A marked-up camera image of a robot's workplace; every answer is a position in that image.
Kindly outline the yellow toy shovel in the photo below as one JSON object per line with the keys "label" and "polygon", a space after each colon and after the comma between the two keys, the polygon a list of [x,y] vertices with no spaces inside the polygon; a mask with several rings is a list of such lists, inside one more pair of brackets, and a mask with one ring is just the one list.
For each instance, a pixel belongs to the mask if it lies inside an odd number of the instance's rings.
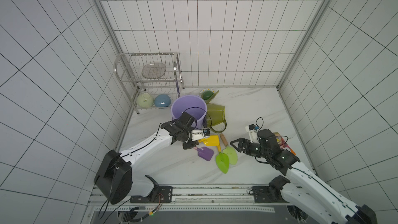
{"label": "yellow toy shovel", "polygon": [[201,139],[198,142],[203,143],[206,146],[214,146],[217,148],[218,152],[221,152],[220,140],[217,135],[211,135],[210,137]]}

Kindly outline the light green trowel wooden handle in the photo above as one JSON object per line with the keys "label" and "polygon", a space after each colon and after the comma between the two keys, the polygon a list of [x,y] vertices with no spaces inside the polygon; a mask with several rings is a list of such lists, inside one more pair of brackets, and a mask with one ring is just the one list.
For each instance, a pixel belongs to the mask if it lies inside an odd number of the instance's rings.
{"label": "light green trowel wooden handle", "polygon": [[238,161],[236,150],[234,148],[232,148],[231,146],[229,146],[229,143],[228,143],[227,139],[225,138],[224,134],[220,134],[219,136],[220,136],[224,146],[226,147],[223,150],[223,153],[228,156],[229,163],[231,165],[236,165],[237,161]]}

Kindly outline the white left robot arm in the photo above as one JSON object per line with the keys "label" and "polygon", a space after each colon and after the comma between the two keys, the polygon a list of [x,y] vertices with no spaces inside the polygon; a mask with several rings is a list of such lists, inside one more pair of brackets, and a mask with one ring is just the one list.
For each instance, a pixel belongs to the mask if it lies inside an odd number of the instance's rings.
{"label": "white left robot arm", "polygon": [[159,184],[149,175],[145,176],[145,180],[133,180],[133,171],[139,164],[177,141],[182,142],[183,149],[187,150],[197,146],[199,140],[209,137],[208,129],[196,130],[193,123],[196,123],[196,119],[183,112],[178,119],[159,124],[158,130],[139,144],[121,152],[109,151],[97,171],[94,184],[112,205],[128,195],[148,202],[156,201]]}

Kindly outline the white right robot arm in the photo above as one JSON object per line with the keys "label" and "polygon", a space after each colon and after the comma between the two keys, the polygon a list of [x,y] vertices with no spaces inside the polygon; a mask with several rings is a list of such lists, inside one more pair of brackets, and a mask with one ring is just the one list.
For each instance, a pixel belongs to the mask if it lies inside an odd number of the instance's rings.
{"label": "white right robot arm", "polygon": [[375,224],[376,213],[367,205],[350,201],[313,173],[290,150],[283,149],[277,136],[268,129],[257,131],[255,140],[232,141],[237,151],[266,163],[280,172],[268,184],[272,202],[284,200],[320,224]]}

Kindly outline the purple toy shovel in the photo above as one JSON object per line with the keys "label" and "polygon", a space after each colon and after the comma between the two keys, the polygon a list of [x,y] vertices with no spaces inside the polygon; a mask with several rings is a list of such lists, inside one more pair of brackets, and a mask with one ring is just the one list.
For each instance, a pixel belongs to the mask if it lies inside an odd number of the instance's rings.
{"label": "purple toy shovel", "polygon": [[197,151],[197,155],[206,161],[210,161],[214,155],[214,151],[208,147],[194,147],[194,149]]}

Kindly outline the bright green trowel yellow handle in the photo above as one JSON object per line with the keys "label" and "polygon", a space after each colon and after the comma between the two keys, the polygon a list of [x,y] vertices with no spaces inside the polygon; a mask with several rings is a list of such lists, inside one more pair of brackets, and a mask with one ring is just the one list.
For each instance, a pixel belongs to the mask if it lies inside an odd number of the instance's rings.
{"label": "bright green trowel yellow handle", "polygon": [[227,174],[230,164],[229,157],[222,152],[220,145],[217,146],[217,149],[219,153],[216,156],[216,165],[222,173]]}

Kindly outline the purple plastic bucket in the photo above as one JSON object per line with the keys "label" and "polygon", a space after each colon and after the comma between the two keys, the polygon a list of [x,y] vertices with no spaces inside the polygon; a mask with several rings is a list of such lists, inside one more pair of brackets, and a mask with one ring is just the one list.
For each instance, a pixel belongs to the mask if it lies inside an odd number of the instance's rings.
{"label": "purple plastic bucket", "polygon": [[196,129],[203,127],[204,119],[207,115],[207,105],[201,97],[185,95],[176,99],[171,106],[172,119],[178,119],[183,112],[188,113],[196,119],[192,127]]}

